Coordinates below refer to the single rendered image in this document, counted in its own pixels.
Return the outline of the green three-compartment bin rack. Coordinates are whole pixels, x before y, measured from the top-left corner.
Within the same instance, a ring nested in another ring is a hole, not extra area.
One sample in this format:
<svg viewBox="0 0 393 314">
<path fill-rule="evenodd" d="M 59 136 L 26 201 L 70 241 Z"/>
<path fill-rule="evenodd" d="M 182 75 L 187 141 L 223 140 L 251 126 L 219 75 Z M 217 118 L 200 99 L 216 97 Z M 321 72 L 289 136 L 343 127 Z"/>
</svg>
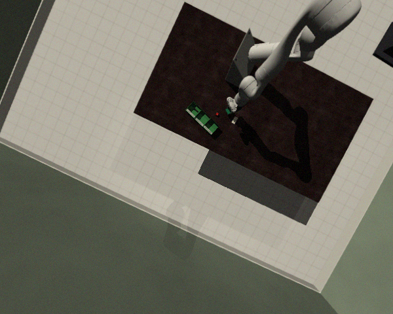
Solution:
<svg viewBox="0 0 393 314">
<path fill-rule="evenodd" d="M 193 108 L 197 111 L 195 111 Z M 191 111 L 189 110 L 191 109 Z M 218 129 L 219 125 L 210 118 L 195 102 L 190 104 L 185 110 L 200 126 L 210 135 Z"/>
</svg>

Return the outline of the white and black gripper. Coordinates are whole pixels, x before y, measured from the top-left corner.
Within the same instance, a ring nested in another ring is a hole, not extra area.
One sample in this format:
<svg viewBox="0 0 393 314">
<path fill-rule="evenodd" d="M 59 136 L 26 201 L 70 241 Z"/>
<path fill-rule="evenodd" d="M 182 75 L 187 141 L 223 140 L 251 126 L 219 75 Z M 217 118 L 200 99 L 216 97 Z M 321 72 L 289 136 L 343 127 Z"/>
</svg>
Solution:
<svg viewBox="0 0 393 314">
<path fill-rule="evenodd" d="M 232 111 L 232 112 L 230 112 L 230 114 L 239 111 L 241 108 L 243 108 L 243 106 L 245 106 L 247 104 L 247 103 L 244 103 L 244 104 L 239 103 L 236 97 L 237 97 L 237 94 L 235 95 L 234 99 L 231 97 L 227 98 L 227 103 L 229 105 L 227 108 L 230 108 L 230 110 Z"/>
</svg>

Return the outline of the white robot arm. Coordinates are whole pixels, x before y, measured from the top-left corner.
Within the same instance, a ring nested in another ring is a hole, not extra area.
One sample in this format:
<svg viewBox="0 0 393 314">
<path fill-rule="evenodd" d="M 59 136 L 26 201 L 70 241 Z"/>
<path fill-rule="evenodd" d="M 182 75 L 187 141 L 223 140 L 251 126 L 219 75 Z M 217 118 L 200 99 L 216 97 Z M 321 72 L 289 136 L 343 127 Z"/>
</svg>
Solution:
<svg viewBox="0 0 393 314">
<path fill-rule="evenodd" d="M 344 30 L 357 17 L 361 7 L 360 0 L 312 0 L 280 43 L 253 45 L 248 52 L 248 61 L 262 65 L 255 72 L 255 79 L 247 76 L 240 83 L 236 97 L 238 102 L 244 104 L 257 99 L 266 85 L 283 70 L 287 61 L 313 59 L 315 51 L 324 41 Z"/>
</svg>

